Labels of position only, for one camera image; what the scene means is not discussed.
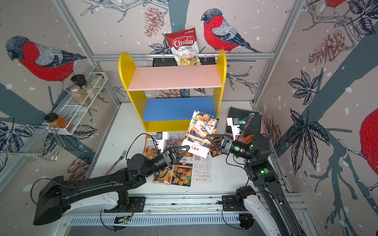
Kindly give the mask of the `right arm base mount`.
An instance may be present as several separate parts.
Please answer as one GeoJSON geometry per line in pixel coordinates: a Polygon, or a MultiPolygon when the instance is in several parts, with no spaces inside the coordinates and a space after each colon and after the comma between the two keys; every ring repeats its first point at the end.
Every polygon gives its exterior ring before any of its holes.
{"type": "Polygon", "coordinates": [[[251,186],[243,186],[236,189],[234,195],[222,195],[221,202],[225,211],[247,211],[244,200],[255,194],[256,192],[251,186]]]}

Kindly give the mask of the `orange marigold seed bag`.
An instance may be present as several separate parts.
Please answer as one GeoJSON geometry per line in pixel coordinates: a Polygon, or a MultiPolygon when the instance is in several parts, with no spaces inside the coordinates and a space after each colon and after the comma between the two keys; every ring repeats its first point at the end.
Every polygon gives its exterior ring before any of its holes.
{"type": "Polygon", "coordinates": [[[219,151],[219,149],[217,147],[215,147],[214,145],[210,146],[209,153],[210,153],[212,158],[219,156],[219,155],[222,155],[222,152],[219,151]]]}

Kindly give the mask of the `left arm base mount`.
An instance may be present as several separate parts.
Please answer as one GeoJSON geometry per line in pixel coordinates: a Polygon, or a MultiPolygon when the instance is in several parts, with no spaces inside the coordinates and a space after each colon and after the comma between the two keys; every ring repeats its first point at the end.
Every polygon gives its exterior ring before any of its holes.
{"type": "Polygon", "coordinates": [[[104,213],[138,213],[143,212],[146,197],[130,197],[126,191],[118,192],[117,205],[111,209],[104,209],[104,213]]]}

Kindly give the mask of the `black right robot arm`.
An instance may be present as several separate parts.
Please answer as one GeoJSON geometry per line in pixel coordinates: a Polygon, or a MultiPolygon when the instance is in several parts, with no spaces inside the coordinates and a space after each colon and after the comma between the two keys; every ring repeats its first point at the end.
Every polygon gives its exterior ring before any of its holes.
{"type": "Polygon", "coordinates": [[[247,210],[267,236],[304,236],[283,193],[278,175],[268,161],[272,153],[263,134],[243,143],[229,135],[208,135],[207,140],[225,155],[245,160],[244,171],[253,186],[236,190],[234,205],[247,210]]]}

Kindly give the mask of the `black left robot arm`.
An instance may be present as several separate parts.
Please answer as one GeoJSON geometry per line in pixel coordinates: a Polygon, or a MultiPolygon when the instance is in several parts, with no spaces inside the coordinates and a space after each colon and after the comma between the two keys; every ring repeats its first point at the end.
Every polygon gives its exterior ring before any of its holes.
{"type": "Polygon", "coordinates": [[[130,204],[128,190],[146,183],[153,174],[170,168],[181,161],[190,146],[172,147],[153,159],[138,153],[127,161],[127,167],[114,174],[76,181],[66,181],[63,176],[54,177],[39,192],[33,224],[52,223],[71,209],[71,205],[92,196],[117,192],[117,205],[110,212],[126,209],[130,204]]]}

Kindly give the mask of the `white orange seed bag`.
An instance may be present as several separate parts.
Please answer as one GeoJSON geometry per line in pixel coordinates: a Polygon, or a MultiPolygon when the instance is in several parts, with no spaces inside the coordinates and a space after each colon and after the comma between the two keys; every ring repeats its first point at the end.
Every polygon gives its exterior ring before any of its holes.
{"type": "Polygon", "coordinates": [[[154,140],[149,135],[145,136],[145,147],[146,148],[156,148],[154,140]]]}

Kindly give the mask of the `white text seed bag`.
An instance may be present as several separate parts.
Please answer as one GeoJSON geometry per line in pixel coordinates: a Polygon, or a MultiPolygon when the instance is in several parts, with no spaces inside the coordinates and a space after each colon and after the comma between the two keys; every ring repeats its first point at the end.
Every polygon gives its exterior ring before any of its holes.
{"type": "Polygon", "coordinates": [[[194,155],[192,180],[195,183],[211,183],[211,157],[194,155]]]}

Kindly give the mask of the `dark marigold seed bag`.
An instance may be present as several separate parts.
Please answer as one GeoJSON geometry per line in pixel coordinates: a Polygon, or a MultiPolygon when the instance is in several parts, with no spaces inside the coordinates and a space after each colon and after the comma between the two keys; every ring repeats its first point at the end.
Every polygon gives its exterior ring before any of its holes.
{"type": "Polygon", "coordinates": [[[183,157],[172,169],[172,185],[190,187],[192,183],[193,158],[183,157]]]}

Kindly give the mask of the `pink shop seed bag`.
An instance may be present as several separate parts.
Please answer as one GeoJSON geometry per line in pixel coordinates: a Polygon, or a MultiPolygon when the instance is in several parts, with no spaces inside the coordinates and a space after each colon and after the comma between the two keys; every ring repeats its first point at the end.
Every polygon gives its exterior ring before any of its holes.
{"type": "Polygon", "coordinates": [[[154,159],[155,157],[160,155],[160,149],[156,149],[155,147],[145,147],[143,155],[148,159],[154,159]]]}
{"type": "Polygon", "coordinates": [[[165,168],[162,171],[156,172],[153,175],[153,184],[171,185],[172,168],[165,168]]]}

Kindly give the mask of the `purple flower seed bag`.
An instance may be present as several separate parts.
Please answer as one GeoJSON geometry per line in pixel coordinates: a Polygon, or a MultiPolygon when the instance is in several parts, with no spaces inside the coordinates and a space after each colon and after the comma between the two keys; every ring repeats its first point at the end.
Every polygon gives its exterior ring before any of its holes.
{"type": "Polygon", "coordinates": [[[164,149],[170,149],[173,147],[181,146],[184,138],[179,137],[179,134],[168,134],[168,139],[164,142],[164,149]]]}

